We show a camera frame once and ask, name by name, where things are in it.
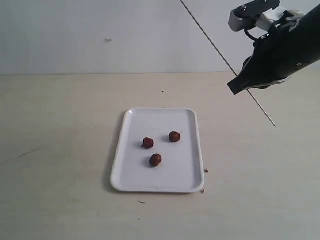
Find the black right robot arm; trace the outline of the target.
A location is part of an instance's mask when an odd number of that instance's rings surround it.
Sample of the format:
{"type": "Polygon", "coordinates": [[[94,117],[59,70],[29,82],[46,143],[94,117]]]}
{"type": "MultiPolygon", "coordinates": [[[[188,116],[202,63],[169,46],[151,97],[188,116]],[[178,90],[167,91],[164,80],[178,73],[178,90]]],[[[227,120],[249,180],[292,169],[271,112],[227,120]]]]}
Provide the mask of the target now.
{"type": "Polygon", "coordinates": [[[273,27],[253,44],[254,52],[243,63],[240,74],[227,85],[234,95],[266,89],[285,82],[320,59],[320,8],[298,21],[273,27]]]}

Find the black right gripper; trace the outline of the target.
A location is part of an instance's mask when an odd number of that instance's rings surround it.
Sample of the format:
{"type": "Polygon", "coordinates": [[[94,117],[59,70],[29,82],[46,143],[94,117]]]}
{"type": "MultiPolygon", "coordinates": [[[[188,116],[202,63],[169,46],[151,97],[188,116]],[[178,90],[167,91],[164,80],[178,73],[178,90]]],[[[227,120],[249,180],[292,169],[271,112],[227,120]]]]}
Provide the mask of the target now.
{"type": "Polygon", "coordinates": [[[227,84],[234,95],[283,84],[307,66],[306,45],[299,39],[303,35],[290,27],[280,26],[254,43],[254,52],[243,63],[241,73],[227,84]]]}

